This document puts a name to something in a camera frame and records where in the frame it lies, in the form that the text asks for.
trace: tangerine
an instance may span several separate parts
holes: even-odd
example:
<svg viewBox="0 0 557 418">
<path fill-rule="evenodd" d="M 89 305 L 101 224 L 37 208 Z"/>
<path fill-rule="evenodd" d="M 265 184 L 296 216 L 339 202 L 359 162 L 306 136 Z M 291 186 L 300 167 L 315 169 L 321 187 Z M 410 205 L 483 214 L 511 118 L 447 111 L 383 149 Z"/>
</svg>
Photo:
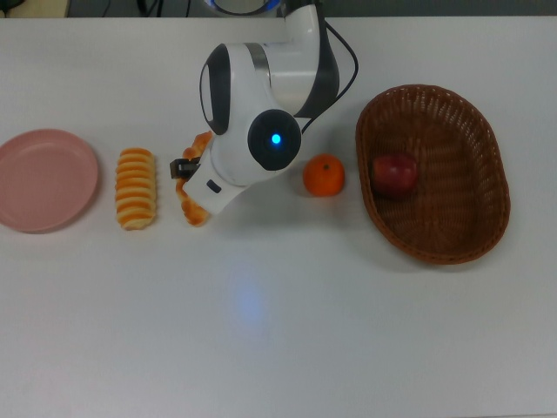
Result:
<svg viewBox="0 0 557 418">
<path fill-rule="evenodd" d="M 304 186 L 313 196 L 338 194 L 345 184 L 345 167 L 332 154 L 319 154 L 304 167 Z"/>
</svg>

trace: wicker basket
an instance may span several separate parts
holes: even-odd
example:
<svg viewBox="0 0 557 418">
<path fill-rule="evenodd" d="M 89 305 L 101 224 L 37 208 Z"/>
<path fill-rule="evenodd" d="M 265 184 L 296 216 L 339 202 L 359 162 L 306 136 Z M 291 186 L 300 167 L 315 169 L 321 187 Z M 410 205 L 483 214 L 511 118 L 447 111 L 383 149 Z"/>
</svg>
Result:
<svg viewBox="0 0 557 418">
<path fill-rule="evenodd" d="M 367 211 L 400 250 L 433 264 L 459 264 L 491 250 L 507 227 L 511 203 L 489 123 L 464 98 L 430 85 L 385 91 L 362 111 L 356 131 Z M 413 195 L 372 192 L 372 159 L 410 152 L 418 161 Z"/>
</svg>

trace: robotic arm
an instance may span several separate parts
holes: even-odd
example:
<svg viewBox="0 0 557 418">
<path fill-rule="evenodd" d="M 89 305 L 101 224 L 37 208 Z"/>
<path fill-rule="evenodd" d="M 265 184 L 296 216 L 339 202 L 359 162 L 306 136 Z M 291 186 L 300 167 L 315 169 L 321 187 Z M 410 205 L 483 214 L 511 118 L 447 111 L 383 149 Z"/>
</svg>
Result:
<svg viewBox="0 0 557 418">
<path fill-rule="evenodd" d="M 319 4 L 285 18 L 290 41 L 221 44 L 207 59 L 199 94 L 215 132 L 199 161 L 175 160 L 173 178 L 217 214 L 250 185 L 285 171 L 296 158 L 302 132 L 296 118 L 316 118 L 339 93 L 339 69 Z"/>
</svg>

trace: pink plate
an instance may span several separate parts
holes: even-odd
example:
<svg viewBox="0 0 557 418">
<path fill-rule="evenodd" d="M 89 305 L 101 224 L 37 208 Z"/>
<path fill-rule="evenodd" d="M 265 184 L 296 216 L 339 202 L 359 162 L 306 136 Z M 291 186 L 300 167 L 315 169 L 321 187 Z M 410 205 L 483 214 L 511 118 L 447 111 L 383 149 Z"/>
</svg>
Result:
<svg viewBox="0 0 557 418">
<path fill-rule="evenodd" d="M 97 159 L 81 138 L 29 131 L 0 146 L 0 223 L 44 233 L 73 220 L 97 187 Z"/>
</svg>

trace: apple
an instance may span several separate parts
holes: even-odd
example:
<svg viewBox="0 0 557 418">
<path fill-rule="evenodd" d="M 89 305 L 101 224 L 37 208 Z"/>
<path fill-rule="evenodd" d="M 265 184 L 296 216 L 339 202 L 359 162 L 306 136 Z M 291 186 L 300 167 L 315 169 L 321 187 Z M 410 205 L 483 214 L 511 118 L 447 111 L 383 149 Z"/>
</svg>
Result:
<svg viewBox="0 0 557 418">
<path fill-rule="evenodd" d="M 372 189 L 389 199 L 407 198 L 418 184 L 416 158 L 407 152 L 394 152 L 374 158 L 370 173 Z"/>
</svg>

